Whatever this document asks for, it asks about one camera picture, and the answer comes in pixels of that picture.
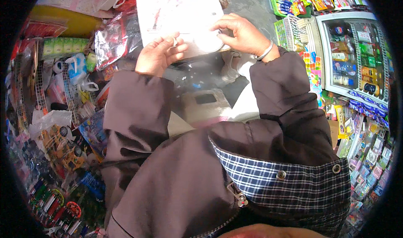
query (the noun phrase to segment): zipper pull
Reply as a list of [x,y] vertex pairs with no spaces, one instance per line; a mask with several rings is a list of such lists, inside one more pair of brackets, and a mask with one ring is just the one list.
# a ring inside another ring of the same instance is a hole
[[229,185],[227,185],[227,189],[234,195],[235,199],[238,200],[239,207],[244,207],[248,205],[248,200],[246,199],[246,196],[243,194],[243,192],[237,192],[234,182],[231,182]]

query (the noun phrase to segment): display refrigerator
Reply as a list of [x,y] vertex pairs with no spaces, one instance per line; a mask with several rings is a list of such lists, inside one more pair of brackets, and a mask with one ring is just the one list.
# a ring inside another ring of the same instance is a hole
[[393,68],[375,15],[351,11],[318,16],[316,21],[323,48],[322,86],[386,110]]

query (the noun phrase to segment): plaid lining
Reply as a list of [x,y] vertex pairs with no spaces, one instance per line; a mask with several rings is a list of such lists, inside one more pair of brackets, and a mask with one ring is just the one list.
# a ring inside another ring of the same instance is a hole
[[[273,163],[214,150],[248,200],[283,215],[287,224],[334,236],[349,209],[350,173],[346,158],[320,166]],[[333,173],[339,164],[341,171]],[[284,180],[276,178],[285,171]]]

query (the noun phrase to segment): silver bracelet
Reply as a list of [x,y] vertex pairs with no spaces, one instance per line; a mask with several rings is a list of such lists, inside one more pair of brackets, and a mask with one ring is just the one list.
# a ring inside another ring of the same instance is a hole
[[272,48],[273,48],[273,41],[270,40],[269,48],[267,48],[267,49],[264,51],[264,53],[263,53],[260,57],[254,55],[254,56],[253,56],[254,59],[256,59],[256,60],[262,60],[264,57],[266,57],[267,54],[269,54],[269,52],[270,52],[270,50],[271,50]]

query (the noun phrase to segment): white lid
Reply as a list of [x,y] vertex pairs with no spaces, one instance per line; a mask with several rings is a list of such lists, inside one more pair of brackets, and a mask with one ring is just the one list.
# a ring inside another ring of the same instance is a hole
[[221,49],[224,45],[217,37],[217,34],[221,33],[219,30],[209,31],[203,30],[195,33],[194,42],[196,46],[205,53],[213,53]]

